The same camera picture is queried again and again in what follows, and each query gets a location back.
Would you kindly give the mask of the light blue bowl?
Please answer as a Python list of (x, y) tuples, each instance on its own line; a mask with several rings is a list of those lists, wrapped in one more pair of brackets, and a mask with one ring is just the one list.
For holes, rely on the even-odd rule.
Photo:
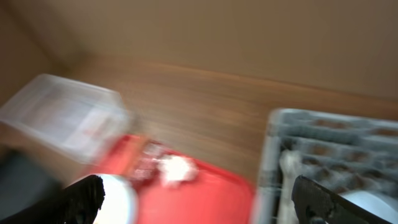
[(340, 196), (390, 223), (397, 224), (396, 198), (366, 190), (354, 190)]

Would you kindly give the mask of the white plastic spoon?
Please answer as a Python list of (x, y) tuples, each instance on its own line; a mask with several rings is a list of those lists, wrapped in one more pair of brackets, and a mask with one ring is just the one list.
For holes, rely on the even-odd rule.
[(284, 150), (279, 165), (282, 171), (282, 190), (279, 200), (277, 224), (293, 224), (297, 221), (292, 190), (295, 179), (301, 174), (302, 157), (298, 151)]

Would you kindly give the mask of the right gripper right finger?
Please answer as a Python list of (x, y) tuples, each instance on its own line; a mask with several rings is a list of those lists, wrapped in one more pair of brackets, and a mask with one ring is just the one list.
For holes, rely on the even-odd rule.
[(302, 175), (294, 182), (292, 201), (300, 224), (390, 224)]

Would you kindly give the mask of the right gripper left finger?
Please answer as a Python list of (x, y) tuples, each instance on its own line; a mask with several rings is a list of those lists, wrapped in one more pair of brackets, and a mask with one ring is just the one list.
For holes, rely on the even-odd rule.
[(54, 196), (1, 220), (1, 224), (93, 224), (104, 200), (103, 179), (88, 175)]

